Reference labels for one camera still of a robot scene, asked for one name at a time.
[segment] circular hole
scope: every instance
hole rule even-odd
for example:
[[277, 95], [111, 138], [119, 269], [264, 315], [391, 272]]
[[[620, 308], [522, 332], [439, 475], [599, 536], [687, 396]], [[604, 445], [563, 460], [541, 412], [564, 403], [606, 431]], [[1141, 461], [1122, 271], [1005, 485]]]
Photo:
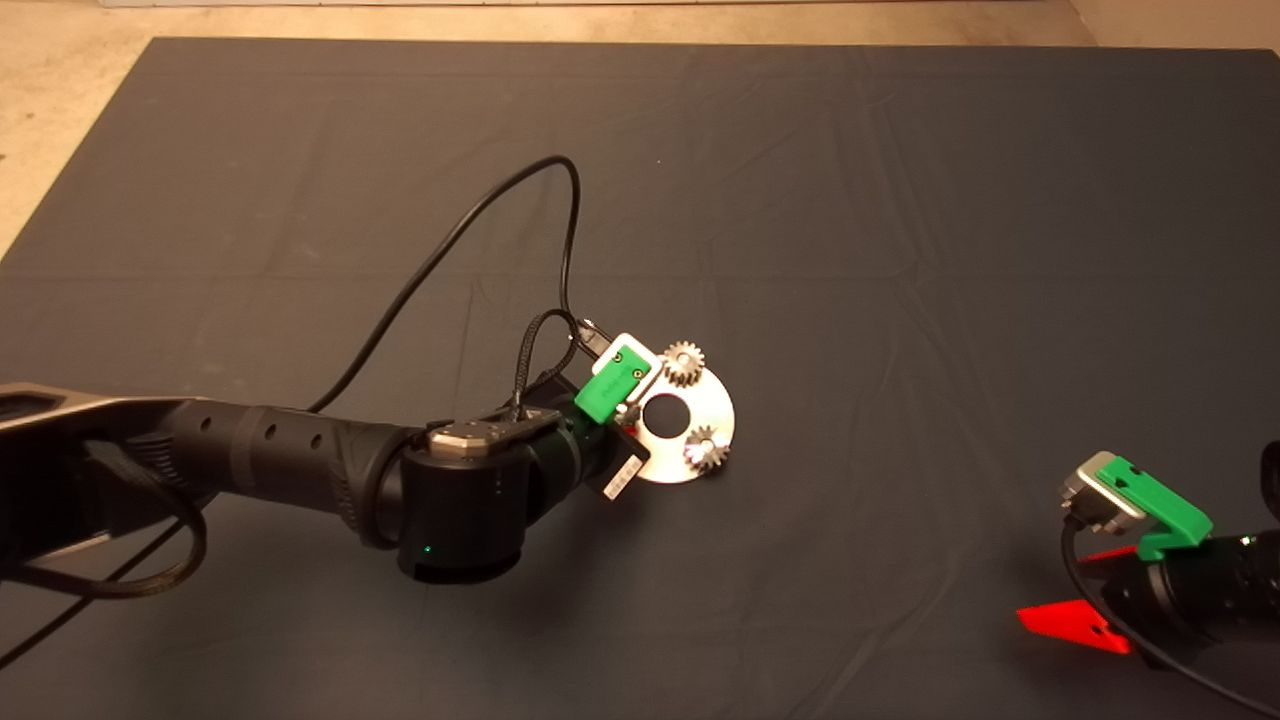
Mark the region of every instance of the circular hole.
[[652, 397], [643, 414], [644, 427], [658, 437], [680, 437], [689, 429], [689, 406], [675, 395]]

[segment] red plastic part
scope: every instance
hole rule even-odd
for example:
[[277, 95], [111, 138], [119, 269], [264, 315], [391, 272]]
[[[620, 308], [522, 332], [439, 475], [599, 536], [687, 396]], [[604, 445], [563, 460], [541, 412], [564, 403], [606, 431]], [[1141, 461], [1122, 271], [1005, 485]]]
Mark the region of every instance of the red plastic part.
[[1023, 626], [1038, 635], [1084, 644], [1116, 655], [1133, 652], [1129, 639], [1112, 630], [1102, 615], [1084, 600], [1023, 607], [1018, 611], [1018, 619], [1023, 621]]
[[1115, 557], [1124, 557], [1125, 555], [1133, 555], [1138, 552], [1138, 546], [1128, 544], [1125, 547], [1117, 547], [1115, 550], [1103, 550], [1102, 552], [1094, 552], [1093, 555], [1085, 555], [1080, 559], [1080, 562], [1097, 562], [1098, 560], [1111, 560]]

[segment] white label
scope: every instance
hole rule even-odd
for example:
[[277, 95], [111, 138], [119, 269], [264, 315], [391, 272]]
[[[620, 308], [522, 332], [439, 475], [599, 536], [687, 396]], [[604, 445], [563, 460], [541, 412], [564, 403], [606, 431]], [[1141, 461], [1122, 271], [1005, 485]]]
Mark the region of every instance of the white label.
[[640, 468], [644, 468], [644, 460], [640, 460], [639, 457], [632, 455], [630, 460], [622, 464], [622, 469], [620, 469], [617, 474], [613, 475], [613, 479], [609, 480], [609, 484], [604, 486], [604, 497], [609, 500], [617, 500], [618, 493], [621, 493], [627, 487], [627, 483], [631, 482], [631, 478], [636, 477], [636, 473], [640, 471]]

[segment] green 3d-printed part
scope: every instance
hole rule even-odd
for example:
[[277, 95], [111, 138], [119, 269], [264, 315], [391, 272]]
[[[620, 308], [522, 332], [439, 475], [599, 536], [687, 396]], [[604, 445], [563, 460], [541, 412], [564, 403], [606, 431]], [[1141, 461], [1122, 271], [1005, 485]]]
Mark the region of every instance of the green 3d-printed part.
[[1138, 557], [1147, 562], [1164, 560], [1166, 550], [1196, 547], [1213, 529], [1213, 521], [1199, 507], [1124, 457], [1107, 462], [1097, 478], [1156, 519], [1156, 527], [1138, 541]]
[[613, 360], [582, 386], [573, 404], [603, 425], [652, 369], [648, 360], [623, 345]]

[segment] robotic arm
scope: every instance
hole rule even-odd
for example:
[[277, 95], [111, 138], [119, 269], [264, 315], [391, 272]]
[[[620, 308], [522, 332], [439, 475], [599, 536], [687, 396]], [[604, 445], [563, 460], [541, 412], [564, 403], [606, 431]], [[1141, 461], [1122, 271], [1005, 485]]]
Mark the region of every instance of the robotic arm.
[[525, 528], [625, 439], [557, 377], [524, 416], [425, 428], [197, 397], [97, 397], [0, 386], [0, 557], [6, 569], [118, 537], [169, 511], [96, 466], [118, 446], [195, 503], [219, 492], [332, 512], [431, 583], [480, 582], [520, 559]]
[[[1280, 520], [1280, 442], [1262, 454], [1262, 496]], [[1217, 643], [1280, 642], [1280, 530], [1210, 537], [1207, 515], [1110, 452], [1080, 465], [1062, 497], [1062, 561], [1083, 598], [1019, 610], [1027, 629], [1120, 655], [1138, 650], [1153, 667], [1280, 717], [1188, 665]], [[1121, 536], [1146, 520], [1155, 524], [1137, 544], [1076, 557], [1084, 528]], [[1089, 579], [1102, 583], [1098, 592]]]

